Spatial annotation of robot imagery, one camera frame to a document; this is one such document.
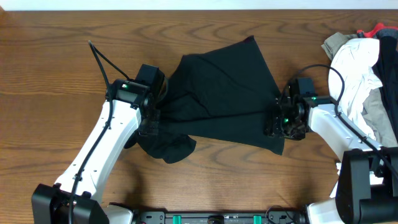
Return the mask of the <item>black t-shirt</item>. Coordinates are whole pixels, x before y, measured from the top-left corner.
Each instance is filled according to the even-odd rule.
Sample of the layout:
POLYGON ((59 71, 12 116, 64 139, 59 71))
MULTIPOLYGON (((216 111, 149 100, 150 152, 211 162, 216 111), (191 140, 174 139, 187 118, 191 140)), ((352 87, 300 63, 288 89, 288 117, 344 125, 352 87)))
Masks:
POLYGON ((196 148, 192 137, 237 142, 281 155, 284 139, 265 135, 280 91, 253 36, 204 54, 184 55, 156 104, 155 136, 126 143, 172 164, 196 148))

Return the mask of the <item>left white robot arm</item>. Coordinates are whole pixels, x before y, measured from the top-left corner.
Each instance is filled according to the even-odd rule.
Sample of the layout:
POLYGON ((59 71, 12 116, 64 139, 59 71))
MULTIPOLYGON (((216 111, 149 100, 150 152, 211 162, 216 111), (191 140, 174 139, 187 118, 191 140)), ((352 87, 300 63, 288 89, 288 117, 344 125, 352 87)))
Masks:
POLYGON ((101 207, 109 175, 128 140, 154 133, 154 109, 163 79, 115 80, 113 96, 82 149, 53 186, 39 184, 32 194, 34 223, 134 223, 122 205, 101 207))

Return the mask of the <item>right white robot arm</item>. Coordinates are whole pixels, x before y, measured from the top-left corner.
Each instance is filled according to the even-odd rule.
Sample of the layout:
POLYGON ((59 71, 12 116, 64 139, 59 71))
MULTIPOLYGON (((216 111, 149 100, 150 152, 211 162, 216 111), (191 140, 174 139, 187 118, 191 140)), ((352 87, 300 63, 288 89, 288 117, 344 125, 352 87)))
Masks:
POLYGON ((397 148, 368 138, 329 96, 276 101, 265 134, 299 141, 317 133, 341 162, 332 198, 307 205, 297 223, 397 221, 397 148))

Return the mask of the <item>grey-beige garment in pile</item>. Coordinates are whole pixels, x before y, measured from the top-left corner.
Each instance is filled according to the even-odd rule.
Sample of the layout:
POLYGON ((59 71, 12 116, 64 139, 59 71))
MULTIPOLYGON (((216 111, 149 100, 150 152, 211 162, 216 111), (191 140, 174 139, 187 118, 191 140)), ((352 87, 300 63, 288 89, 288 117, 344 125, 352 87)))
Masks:
MULTIPOLYGON (((332 62, 333 57, 340 49, 340 47, 351 39, 360 38, 354 34, 344 35, 337 32, 324 41, 322 49, 325 51, 328 58, 332 62)), ((342 96, 344 92, 344 80, 341 80, 341 87, 342 89, 340 91, 340 96, 342 96)), ((374 135, 376 137, 374 140, 381 143, 383 146, 396 147, 397 139, 392 130, 392 126, 387 112, 383 106, 380 89, 381 87, 370 91, 369 96, 363 103, 364 109, 362 112, 362 116, 366 124, 370 126, 371 129, 374 131, 374 135)))

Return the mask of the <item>white shirt in pile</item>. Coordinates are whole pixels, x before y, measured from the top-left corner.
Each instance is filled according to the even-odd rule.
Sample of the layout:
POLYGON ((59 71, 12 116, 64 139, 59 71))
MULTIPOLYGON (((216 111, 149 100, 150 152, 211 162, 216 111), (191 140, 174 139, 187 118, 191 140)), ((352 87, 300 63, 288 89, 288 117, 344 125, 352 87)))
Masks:
POLYGON ((351 39, 340 47, 331 62, 328 76, 330 96, 340 96, 341 80, 345 87, 339 106, 342 112, 371 139, 374 131, 362 116, 363 103, 370 91, 382 87, 382 82, 374 74, 373 66, 379 57, 379 40, 371 38, 351 39))

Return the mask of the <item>black garment in pile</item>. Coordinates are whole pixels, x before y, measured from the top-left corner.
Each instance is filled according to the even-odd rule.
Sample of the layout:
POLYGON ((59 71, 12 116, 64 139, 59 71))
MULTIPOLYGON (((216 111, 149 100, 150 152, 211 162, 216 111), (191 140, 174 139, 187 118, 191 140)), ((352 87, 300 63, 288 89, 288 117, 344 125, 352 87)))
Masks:
POLYGON ((382 82, 381 100, 397 138, 397 39, 385 36, 379 41, 379 58, 373 72, 382 82))

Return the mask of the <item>red garment in pile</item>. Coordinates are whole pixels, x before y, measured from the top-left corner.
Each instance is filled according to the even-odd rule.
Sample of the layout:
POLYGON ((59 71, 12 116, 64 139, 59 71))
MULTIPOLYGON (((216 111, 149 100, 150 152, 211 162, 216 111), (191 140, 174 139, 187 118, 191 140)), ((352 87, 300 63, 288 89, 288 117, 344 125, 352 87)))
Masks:
POLYGON ((397 39, 397 27, 385 26, 383 23, 377 23, 373 30, 369 32, 357 30, 357 36, 359 38, 381 39, 383 37, 393 37, 397 39))

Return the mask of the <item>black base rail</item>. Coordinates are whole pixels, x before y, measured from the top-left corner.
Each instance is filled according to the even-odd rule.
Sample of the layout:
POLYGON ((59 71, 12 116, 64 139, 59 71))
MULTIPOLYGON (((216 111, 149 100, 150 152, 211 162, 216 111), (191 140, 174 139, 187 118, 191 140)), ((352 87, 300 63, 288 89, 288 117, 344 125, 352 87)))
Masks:
POLYGON ((166 210, 135 211, 135 224, 308 224, 303 210, 274 205, 259 212, 169 212, 166 210))

